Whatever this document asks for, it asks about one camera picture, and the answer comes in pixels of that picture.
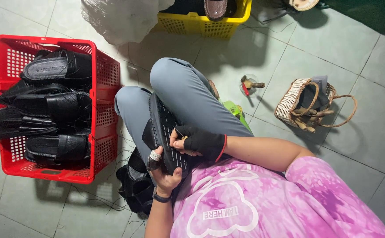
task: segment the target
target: black watch strap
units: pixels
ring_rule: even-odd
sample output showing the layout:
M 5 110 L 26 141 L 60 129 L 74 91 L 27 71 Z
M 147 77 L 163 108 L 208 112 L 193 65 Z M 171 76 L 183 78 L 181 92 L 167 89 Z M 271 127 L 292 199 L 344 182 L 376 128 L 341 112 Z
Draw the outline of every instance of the black watch strap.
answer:
M 157 194 L 157 187 L 154 187 L 153 199 L 159 203 L 167 203 L 172 199 L 172 195 L 170 197 L 161 197 Z

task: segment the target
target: basket handle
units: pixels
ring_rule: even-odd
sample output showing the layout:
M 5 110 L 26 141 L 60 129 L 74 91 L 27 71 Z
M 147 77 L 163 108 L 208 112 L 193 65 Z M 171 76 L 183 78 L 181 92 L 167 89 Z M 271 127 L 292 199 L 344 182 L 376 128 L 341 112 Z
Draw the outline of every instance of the basket handle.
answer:
M 306 110 L 305 112 L 300 113 L 300 114 L 296 114 L 296 113 L 294 112 L 294 108 L 292 108 L 289 112 L 290 112 L 292 115 L 294 115 L 294 116 L 302 116 L 302 115 L 306 114 L 308 111 L 310 111 L 310 109 L 313 107 L 314 103 L 315 103 L 316 100 L 317 100 L 317 97 L 318 97 L 318 95 L 319 95 L 319 85 L 317 85 L 317 84 L 314 83 L 314 82 L 307 83 L 307 84 L 303 84 L 304 87 L 306 87 L 307 85 L 315 85 L 315 86 L 316 86 L 316 94 L 314 95 L 313 101 L 311 102 L 310 106 L 307 108 L 307 110 Z
M 335 97 L 333 97 L 333 99 L 342 98 L 342 97 L 350 97 L 350 98 L 352 98 L 354 100 L 354 109 L 352 110 L 351 115 L 349 115 L 347 120 L 343 121 L 342 123 L 339 123 L 338 125 L 322 125 L 322 124 L 319 124 L 319 126 L 322 126 L 322 127 L 340 127 L 343 124 L 345 124 L 345 123 L 347 123 L 347 122 L 349 122 L 351 120 L 351 118 L 354 116 L 355 112 L 357 111 L 357 99 L 355 99 L 355 97 L 353 97 L 351 95 L 335 96 Z

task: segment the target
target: tiled floor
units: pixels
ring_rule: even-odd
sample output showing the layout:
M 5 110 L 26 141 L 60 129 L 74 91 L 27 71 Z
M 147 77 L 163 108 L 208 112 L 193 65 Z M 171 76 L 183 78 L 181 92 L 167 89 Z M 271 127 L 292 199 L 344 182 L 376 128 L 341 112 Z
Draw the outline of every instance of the tiled floor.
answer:
M 256 136 L 284 138 L 326 160 L 385 223 L 385 36 L 333 10 L 310 10 L 261 26 L 250 19 L 230 41 L 198 35 L 152 33 L 141 44 L 111 46 L 84 21 L 80 0 L 0 0 L 0 34 L 89 39 L 121 62 L 121 84 L 151 89 L 149 74 L 161 57 L 194 64 L 218 87 L 223 100 L 243 107 Z M 238 90 L 244 74 L 266 83 L 247 99 Z M 351 94 L 358 110 L 348 124 L 315 134 L 286 126 L 273 111 L 296 78 L 327 74 L 340 95 Z M 342 122 L 350 100 L 335 101 Z M 123 123 L 119 160 L 133 142 Z M 119 186 L 109 165 L 93 184 L 77 185 L 6 176 L 0 167 L 0 238 L 143 237 L 144 223 L 127 210 L 110 210 Z M 124 202 L 116 201 L 114 208 Z

